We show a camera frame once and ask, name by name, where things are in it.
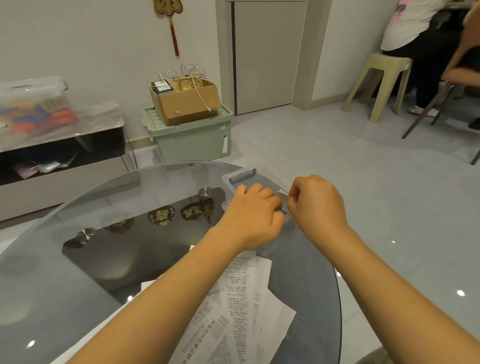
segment red tassel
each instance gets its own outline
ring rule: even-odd
[[[175,55],[179,57],[180,56],[179,46],[177,43],[177,37],[175,36],[175,29],[173,28],[173,20],[172,18],[169,18],[169,19],[170,19],[170,30],[172,31],[173,47],[175,48]]]

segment beige plastic stool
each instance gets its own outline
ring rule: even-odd
[[[342,110],[347,110],[363,79],[367,75],[368,70],[373,68],[372,79],[370,80],[361,97],[362,103],[368,102],[372,98],[372,95],[380,80],[382,81],[377,100],[375,101],[372,114],[370,115],[370,122],[378,122],[380,114],[384,110],[387,100],[390,97],[390,93],[392,92],[395,81],[400,72],[403,72],[400,89],[398,90],[398,96],[396,97],[396,103],[394,107],[394,111],[398,115],[400,112],[400,107],[402,106],[403,96],[405,95],[405,89],[407,88],[411,66],[412,60],[410,58],[391,57],[381,53],[372,53],[368,58],[367,64],[365,64],[365,67],[363,67],[362,72],[355,80],[352,90],[342,106]]]

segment door frame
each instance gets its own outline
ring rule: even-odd
[[[238,1],[253,0],[215,0],[222,102],[232,110],[235,110],[234,2]],[[315,86],[331,5],[332,0],[307,0],[292,98],[292,105],[303,110],[316,106],[312,104],[313,87]]]

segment white sneaker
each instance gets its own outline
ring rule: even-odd
[[[410,110],[408,110],[410,114],[415,114],[415,115],[420,115],[423,112],[423,108],[420,106],[415,105],[412,107]],[[429,112],[427,112],[427,116],[434,118],[437,116],[439,111],[436,108],[431,109]]]

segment chinese knot decoration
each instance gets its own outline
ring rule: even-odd
[[[175,29],[173,28],[173,13],[181,13],[183,11],[183,5],[180,0],[154,0],[153,5],[155,11],[159,14],[165,14],[170,21],[170,31],[172,32],[173,47],[175,48],[175,55],[178,57],[179,47],[177,44],[177,37],[175,36]]]

